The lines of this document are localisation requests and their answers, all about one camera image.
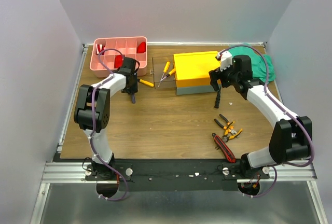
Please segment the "blue handled screwdriver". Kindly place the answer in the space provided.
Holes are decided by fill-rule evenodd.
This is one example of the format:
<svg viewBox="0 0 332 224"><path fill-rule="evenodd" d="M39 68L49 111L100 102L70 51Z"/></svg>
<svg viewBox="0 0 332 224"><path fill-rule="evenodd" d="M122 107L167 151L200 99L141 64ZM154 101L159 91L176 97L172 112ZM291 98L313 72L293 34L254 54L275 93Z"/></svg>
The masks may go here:
<svg viewBox="0 0 332 224"><path fill-rule="evenodd" d="M132 102L133 104L136 103L135 93L131 94L131 102Z"/></svg>

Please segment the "small yellow screwdriver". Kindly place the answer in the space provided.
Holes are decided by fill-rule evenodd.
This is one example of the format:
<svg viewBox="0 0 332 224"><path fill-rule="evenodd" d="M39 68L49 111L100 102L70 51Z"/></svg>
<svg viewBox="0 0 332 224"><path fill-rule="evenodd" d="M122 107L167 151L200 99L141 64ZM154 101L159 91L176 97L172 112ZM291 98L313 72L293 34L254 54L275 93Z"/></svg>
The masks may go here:
<svg viewBox="0 0 332 224"><path fill-rule="evenodd" d="M176 68L170 70L162 79L161 81L165 80L166 78L172 76L176 72Z"/></svg>

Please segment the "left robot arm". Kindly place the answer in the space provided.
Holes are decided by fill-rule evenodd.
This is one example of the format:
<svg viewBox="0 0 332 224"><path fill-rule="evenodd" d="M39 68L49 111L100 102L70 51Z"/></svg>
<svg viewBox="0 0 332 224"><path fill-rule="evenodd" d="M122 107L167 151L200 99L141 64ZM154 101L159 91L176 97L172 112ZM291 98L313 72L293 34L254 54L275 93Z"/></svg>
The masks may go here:
<svg viewBox="0 0 332 224"><path fill-rule="evenodd" d="M125 57L122 66L111 71L107 78L93 85L81 85L78 89L74 122L86 134L93 152L92 168L88 171L104 180L114 175L120 177L113 166L114 153L108 144L105 130L110 119L110 98L120 91L128 94L131 102L135 103L139 65L137 60Z"/></svg>

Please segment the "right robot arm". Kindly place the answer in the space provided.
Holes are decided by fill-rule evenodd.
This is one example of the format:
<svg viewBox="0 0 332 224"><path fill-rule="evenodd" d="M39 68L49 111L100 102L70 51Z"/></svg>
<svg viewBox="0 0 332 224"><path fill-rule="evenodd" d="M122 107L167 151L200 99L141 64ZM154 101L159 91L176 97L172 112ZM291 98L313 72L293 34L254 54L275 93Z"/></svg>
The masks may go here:
<svg viewBox="0 0 332 224"><path fill-rule="evenodd" d="M241 96L252 103L273 127L269 145L241 156L239 173L251 178L268 165L290 164L293 160L314 158L312 121L286 108L268 90L265 83L253 76L251 58L219 52L220 67L209 72L214 90L233 86Z"/></svg>

